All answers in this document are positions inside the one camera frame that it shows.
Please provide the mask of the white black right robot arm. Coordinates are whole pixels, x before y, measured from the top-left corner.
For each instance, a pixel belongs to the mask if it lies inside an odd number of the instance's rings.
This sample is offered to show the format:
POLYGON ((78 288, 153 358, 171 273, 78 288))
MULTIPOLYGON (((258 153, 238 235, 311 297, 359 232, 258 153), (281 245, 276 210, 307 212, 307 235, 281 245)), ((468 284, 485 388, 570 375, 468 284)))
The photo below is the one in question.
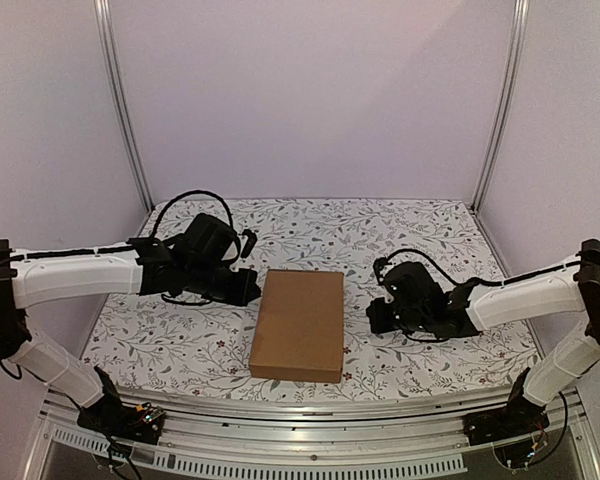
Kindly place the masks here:
POLYGON ((600 360, 600 241, 589 239, 575 255, 536 271, 500 281, 473 277, 443 291, 428 266, 388 258, 373 264, 378 284, 389 294, 366 309, 375 335, 425 333, 438 341, 476 336, 494 327, 564 312, 583 312, 584 322, 565 336, 541 362, 522 375, 512 402, 497 415, 497 427, 517 436, 532 424, 565 387, 600 360))

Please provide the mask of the brown cardboard box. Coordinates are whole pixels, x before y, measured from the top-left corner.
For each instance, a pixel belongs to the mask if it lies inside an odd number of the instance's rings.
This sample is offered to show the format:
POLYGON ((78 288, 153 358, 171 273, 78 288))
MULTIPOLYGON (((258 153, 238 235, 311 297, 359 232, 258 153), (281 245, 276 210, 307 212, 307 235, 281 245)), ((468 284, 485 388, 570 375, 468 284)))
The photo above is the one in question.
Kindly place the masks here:
POLYGON ((344 355, 344 274, 267 272, 249 356, 252 377, 336 384, 344 355))

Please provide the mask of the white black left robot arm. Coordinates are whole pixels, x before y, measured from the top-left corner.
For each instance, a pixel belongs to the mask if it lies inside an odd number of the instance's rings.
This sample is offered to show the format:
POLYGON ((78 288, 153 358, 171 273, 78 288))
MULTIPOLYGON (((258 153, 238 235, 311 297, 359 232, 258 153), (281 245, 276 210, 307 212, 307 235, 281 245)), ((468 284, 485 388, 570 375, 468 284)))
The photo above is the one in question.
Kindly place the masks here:
POLYGON ((14 250, 0 240, 0 361, 32 372, 89 409, 108 434, 128 426, 108 376, 86 367, 46 334, 28 327, 29 307, 92 295, 158 295, 178 304, 179 295, 199 296, 199 304, 243 307, 261 295, 253 269, 231 267, 251 254, 257 236, 199 214, 182 233, 155 235, 102 247, 73 250, 14 250))

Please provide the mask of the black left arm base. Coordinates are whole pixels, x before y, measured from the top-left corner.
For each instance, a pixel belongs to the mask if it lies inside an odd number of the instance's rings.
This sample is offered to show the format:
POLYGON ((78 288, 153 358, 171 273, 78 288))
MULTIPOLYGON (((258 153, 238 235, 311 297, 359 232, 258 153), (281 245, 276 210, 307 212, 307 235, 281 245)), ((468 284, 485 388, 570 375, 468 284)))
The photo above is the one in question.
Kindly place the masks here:
POLYGON ((94 405, 79 409, 77 424, 105 436, 157 445, 166 411, 150 402, 124 405, 110 377, 99 367, 95 372, 102 382, 103 396, 94 405))

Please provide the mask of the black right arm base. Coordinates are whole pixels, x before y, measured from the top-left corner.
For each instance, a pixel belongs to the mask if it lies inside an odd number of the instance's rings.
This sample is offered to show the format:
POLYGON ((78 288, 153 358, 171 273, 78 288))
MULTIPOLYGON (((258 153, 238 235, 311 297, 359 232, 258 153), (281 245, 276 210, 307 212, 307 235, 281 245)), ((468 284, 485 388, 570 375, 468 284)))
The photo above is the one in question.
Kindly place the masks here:
POLYGON ((480 445, 530 434, 550 425, 545 406, 538 406, 524 396, 526 368, 516 379, 504 406, 469 413, 462 417, 463 433, 469 444, 480 445))

